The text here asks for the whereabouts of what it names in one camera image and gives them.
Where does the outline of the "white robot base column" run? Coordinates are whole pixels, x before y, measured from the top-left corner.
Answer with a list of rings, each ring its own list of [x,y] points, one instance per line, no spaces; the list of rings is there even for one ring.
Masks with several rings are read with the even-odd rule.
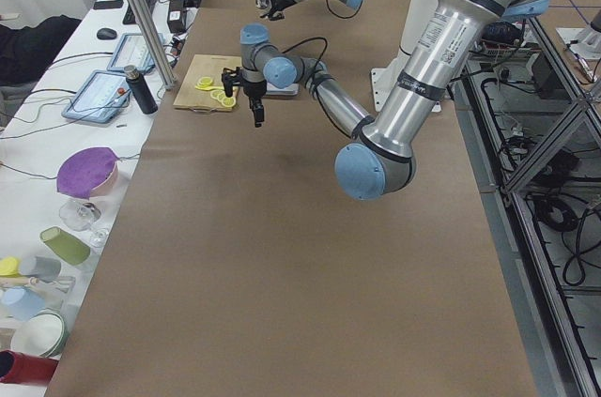
[[[437,6],[438,0],[410,0],[396,58],[384,69],[371,70],[372,94],[377,112],[391,94],[398,75],[410,59]]]

